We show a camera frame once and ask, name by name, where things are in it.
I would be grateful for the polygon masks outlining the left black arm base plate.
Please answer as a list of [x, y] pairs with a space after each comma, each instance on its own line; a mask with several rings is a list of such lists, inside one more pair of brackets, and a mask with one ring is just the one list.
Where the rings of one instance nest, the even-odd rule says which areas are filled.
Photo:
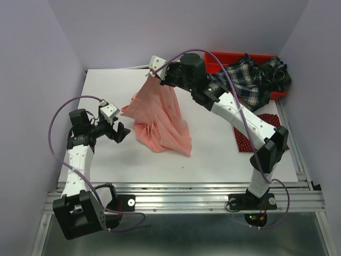
[[[103, 205], [110, 210], [120, 212], [134, 212], [136, 197], [134, 194], [118, 195], [113, 184], [105, 183], [98, 185], [95, 191], [98, 193]], [[120, 215], [105, 215], [105, 225], [107, 228], [117, 228], [123, 216]]]

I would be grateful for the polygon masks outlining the pink pleated skirt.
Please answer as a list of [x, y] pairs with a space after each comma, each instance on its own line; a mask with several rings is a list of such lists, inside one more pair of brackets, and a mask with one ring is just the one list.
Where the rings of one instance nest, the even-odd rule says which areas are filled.
[[188, 123], [182, 118], [175, 90], [160, 85], [160, 80], [148, 76], [121, 109], [121, 115], [134, 120], [136, 139], [154, 153], [175, 151], [191, 156], [192, 139]]

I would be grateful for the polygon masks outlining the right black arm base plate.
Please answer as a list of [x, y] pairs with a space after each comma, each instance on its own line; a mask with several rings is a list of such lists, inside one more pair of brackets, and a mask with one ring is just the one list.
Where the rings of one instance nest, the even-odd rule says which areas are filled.
[[276, 210], [277, 202], [273, 193], [266, 194], [262, 198], [248, 194], [230, 194], [225, 203], [225, 209], [231, 213], [244, 212], [244, 219], [251, 227], [264, 228], [268, 216], [267, 212]]

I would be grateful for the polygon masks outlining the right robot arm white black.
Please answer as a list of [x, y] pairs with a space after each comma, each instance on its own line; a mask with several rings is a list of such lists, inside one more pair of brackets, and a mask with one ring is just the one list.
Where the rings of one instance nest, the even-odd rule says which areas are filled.
[[161, 85], [189, 92], [197, 104], [248, 137], [254, 154], [250, 158], [253, 173], [245, 202], [251, 208], [262, 205], [273, 170], [287, 149], [288, 130], [264, 122], [241, 105], [231, 80], [223, 83], [207, 73], [204, 60], [196, 53], [185, 53], [179, 61], [162, 61], [161, 66], [152, 64], [151, 68], [151, 74], [160, 78]]

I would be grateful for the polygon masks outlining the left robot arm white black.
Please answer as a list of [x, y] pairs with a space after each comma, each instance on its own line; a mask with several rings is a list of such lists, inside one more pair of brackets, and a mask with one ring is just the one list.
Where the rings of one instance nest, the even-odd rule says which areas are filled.
[[68, 175], [62, 196], [53, 202], [53, 212], [67, 240], [116, 228], [122, 219], [118, 214], [105, 217], [104, 209], [121, 211], [115, 187], [110, 183], [90, 188], [90, 168], [98, 138], [108, 137], [116, 143], [130, 133], [123, 123], [114, 129], [119, 109], [109, 103], [98, 108], [98, 122], [92, 123], [85, 109], [69, 113], [72, 127], [67, 141]]

